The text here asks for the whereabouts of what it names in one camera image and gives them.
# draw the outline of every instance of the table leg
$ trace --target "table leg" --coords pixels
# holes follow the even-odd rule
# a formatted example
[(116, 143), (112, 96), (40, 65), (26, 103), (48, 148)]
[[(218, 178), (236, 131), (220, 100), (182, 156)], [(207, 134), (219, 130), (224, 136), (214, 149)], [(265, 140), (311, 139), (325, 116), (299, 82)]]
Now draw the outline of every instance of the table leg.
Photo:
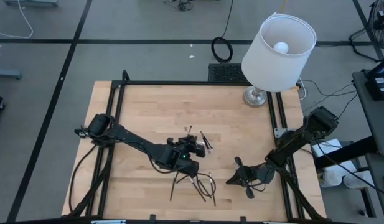
[(0, 77), (21, 79), (22, 73), (20, 71), (0, 69)]
[[(377, 153), (377, 145), (374, 141), (373, 136), (361, 139), (353, 144), (345, 146), (337, 151), (328, 153), (329, 156), (334, 161), (341, 163), (345, 161), (349, 161), (351, 159), (355, 159), (360, 156), (364, 156), (367, 153)], [(329, 167), (334, 165), (326, 156), (321, 156), (315, 158), (315, 167), (316, 169), (323, 169), (325, 167)]]
[(376, 218), (374, 206), (373, 206), (372, 200), (370, 198), (370, 193), (369, 193), (367, 187), (365, 187), (364, 189), (361, 189), (360, 193), (362, 193), (362, 198), (363, 198), (363, 202), (365, 204), (367, 216), (369, 218)]

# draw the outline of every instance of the wooden table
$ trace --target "wooden table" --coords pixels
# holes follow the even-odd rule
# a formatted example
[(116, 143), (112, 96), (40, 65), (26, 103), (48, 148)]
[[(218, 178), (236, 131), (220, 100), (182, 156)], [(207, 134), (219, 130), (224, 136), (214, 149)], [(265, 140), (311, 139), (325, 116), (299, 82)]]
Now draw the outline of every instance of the wooden table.
[[(105, 112), (110, 85), (111, 82), (95, 83), (85, 125), (90, 123), (95, 114)], [(248, 221), (287, 220), (278, 174), (264, 192), (255, 192), (252, 200), (246, 197), (240, 186), (225, 185), (235, 173), (235, 156), (241, 157), (245, 165), (253, 166), (264, 162), (265, 155), (274, 149), (268, 104), (260, 108), (246, 106), (241, 97), (245, 88), (127, 85), (119, 119), (126, 129), (151, 142), (165, 143), (168, 137), (177, 139), (185, 136), (184, 128), (193, 125), (191, 134), (200, 136), (201, 130), (214, 143), (213, 153), (205, 158), (195, 155), (192, 158), (200, 163), (200, 172), (212, 173), (217, 183), (217, 206), (214, 207), (211, 200), (204, 202), (187, 179), (176, 185), (170, 202), (174, 175), (157, 173), (145, 154), (125, 144), (117, 144), (104, 218), (145, 220), (149, 219), (150, 214), (156, 214), (158, 220), (237, 221), (241, 216), (246, 216)], [(302, 112), (296, 89), (285, 91), (282, 96), (289, 128), (300, 127)], [(75, 164), (92, 147), (90, 142), (90, 139), (80, 140)], [(95, 160), (96, 151), (84, 160), (77, 172), (73, 206), (90, 187)], [(312, 156), (298, 151), (294, 154), (294, 160), (300, 189), (314, 208), (325, 216)], [(295, 205), (293, 210), (294, 217), (297, 217)], [(68, 195), (62, 213), (69, 213)]]

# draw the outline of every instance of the black pen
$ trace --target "black pen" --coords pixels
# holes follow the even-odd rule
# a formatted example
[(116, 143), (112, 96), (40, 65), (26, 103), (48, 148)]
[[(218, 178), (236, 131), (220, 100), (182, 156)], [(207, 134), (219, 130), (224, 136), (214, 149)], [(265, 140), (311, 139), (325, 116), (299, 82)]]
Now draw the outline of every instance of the black pen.
[(207, 149), (212, 149), (210, 143), (208, 142), (207, 138), (204, 136), (204, 134), (203, 134), (202, 131), (200, 131), (200, 134), (202, 135), (202, 138), (203, 138), (203, 142), (204, 142), (204, 144), (205, 144), (205, 147), (206, 147)]
[(190, 127), (189, 127), (189, 130), (188, 130), (188, 132), (187, 132), (187, 135), (189, 136), (190, 135), (190, 131), (192, 130), (192, 125), (190, 125)]

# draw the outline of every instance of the black floor mat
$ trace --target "black floor mat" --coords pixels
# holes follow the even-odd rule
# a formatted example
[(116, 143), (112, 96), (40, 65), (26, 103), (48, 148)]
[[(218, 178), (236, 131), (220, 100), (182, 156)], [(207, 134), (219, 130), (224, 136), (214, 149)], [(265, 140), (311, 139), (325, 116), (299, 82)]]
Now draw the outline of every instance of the black floor mat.
[(241, 71), (240, 63), (210, 64), (208, 66), (209, 81), (247, 82)]

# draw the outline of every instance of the lamp base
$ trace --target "lamp base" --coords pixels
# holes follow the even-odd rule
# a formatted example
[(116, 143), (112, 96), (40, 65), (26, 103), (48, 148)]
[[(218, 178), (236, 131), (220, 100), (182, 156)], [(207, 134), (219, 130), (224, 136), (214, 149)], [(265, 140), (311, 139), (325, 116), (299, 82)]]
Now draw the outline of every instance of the lamp base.
[(259, 88), (250, 86), (243, 94), (244, 103), (252, 108), (262, 106), (266, 102), (266, 92)]

